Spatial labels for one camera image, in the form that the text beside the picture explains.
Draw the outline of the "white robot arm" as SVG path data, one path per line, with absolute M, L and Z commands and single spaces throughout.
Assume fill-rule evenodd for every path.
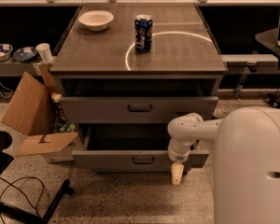
M 280 224 L 280 109 L 249 106 L 224 119 L 172 119 L 168 155 L 183 162 L 196 140 L 214 144 L 214 223 Z

